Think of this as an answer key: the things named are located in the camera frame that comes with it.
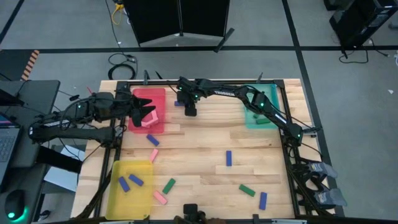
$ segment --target blue block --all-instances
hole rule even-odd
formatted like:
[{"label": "blue block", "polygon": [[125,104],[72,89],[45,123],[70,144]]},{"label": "blue block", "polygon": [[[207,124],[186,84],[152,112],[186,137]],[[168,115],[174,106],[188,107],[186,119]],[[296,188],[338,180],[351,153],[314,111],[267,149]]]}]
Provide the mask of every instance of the blue block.
[{"label": "blue block", "polygon": [[136,183],[138,186],[142,186],[144,184],[144,181],[142,181],[135,175],[130,174],[129,179],[132,180],[134,183]]},{"label": "blue block", "polygon": [[265,210],[267,205],[267,193],[261,192],[260,194],[260,209]]},{"label": "blue block", "polygon": [[154,138],[152,135],[148,134],[147,135],[147,139],[151,141],[152,144],[154,144],[155,146],[159,145],[158,140],[156,140],[156,138]]},{"label": "blue block", "polygon": [[232,152],[226,151],[226,166],[232,166]]},{"label": "blue block", "polygon": [[179,103],[178,101],[174,101],[174,106],[185,106],[185,105]]},{"label": "blue block", "polygon": [[119,177],[119,183],[120,186],[122,186],[124,192],[128,192],[130,190],[130,187],[128,186],[126,180],[124,180],[123,177]]}]

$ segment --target green block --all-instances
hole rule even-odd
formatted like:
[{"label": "green block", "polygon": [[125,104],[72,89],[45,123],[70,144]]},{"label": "green block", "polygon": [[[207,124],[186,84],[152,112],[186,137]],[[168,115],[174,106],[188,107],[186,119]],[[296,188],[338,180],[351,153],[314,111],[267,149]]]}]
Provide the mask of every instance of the green block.
[{"label": "green block", "polygon": [[173,187],[173,185],[175,184],[175,180],[173,178],[171,178],[169,180],[169,182],[166,184],[166,186],[163,188],[163,193],[167,194],[170,189]]},{"label": "green block", "polygon": [[241,184],[239,186],[239,190],[242,190],[244,193],[254,197],[254,195],[256,194],[255,191],[253,191],[252,189],[250,189],[249,187],[246,187],[245,185]]},{"label": "green block", "polygon": [[263,118],[263,119],[257,119],[256,124],[268,124],[271,123],[271,121],[268,118]]}]

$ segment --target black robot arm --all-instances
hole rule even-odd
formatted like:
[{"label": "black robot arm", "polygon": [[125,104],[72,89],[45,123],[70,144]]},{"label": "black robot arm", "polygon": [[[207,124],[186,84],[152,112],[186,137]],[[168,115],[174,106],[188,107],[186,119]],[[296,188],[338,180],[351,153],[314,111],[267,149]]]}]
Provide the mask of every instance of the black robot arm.
[{"label": "black robot arm", "polygon": [[[303,129],[300,125],[285,119],[272,105],[264,94],[251,86],[220,85],[207,79],[195,79],[190,81],[180,77],[177,84],[177,101],[185,105],[186,116],[196,116],[195,103],[201,97],[222,95],[240,99],[245,107],[256,114],[265,115],[276,126],[283,130],[292,146],[300,146],[303,138]],[[248,93],[253,94],[250,101]]]},{"label": "black robot arm", "polygon": [[94,139],[101,144],[111,143],[115,135],[112,127],[80,129],[71,125],[129,116],[135,126],[141,126],[142,118],[155,109],[155,106],[145,106],[152,100],[138,98],[127,89],[118,92],[117,100],[109,92],[93,93],[73,102],[65,111],[39,116],[29,127],[29,137],[38,143],[54,138]]}]

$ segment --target yellow tray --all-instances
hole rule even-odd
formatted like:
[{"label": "yellow tray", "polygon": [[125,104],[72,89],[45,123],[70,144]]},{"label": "yellow tray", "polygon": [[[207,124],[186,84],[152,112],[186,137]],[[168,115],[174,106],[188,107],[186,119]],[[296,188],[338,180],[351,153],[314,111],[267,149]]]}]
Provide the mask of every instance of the yellow tray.
[{"label": "yellow tray", "polygon": [[[144,181],[141,187],[129,179],[130,174]],[[130,190],[124,192],[119,177],[124,177]],[[143,220],[152,206],[153,167],[150,161],[116,161],[112,168],[107,220]]]}]

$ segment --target pink block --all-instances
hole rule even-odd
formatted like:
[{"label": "pink block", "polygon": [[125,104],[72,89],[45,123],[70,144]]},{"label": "pink block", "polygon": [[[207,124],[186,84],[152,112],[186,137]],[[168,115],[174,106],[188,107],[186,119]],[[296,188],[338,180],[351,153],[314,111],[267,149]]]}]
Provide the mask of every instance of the pink block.
[{"label": "pink block", "polygon": [[154,192],[154,197],[162,204],[165,205],[167,203],[167,199],[163,197],[158,191]]},{"label": "pink block", "polygon": [[156,114],[156,110],[153,110],[150,112],[150,115],[152,116],[152,119],[150,121],[141,121],[141,126],[145,128],[149,128],[154,124],[159,123],[159,119]]},{"label": "pink block", "polygon": [[154,149],[154,150],[152,151],[152,154],[150,154],[150,157],[149,157],[149,160],[150,160],[151,162],[154,162],[155,157],[156,157],[156,155],[157,155],[158,152],[159,152],[159,150],[157,150],[157,149]]},{"label": "pink block", "polygon": [[157,124],[157,123],[159,123],[159,119],[156,118],[156,119],[152,119],[152,120],[150,120],[148,122],[141,121],[141,126],[145,127],[145,128],[149,128],[152,125]]}]

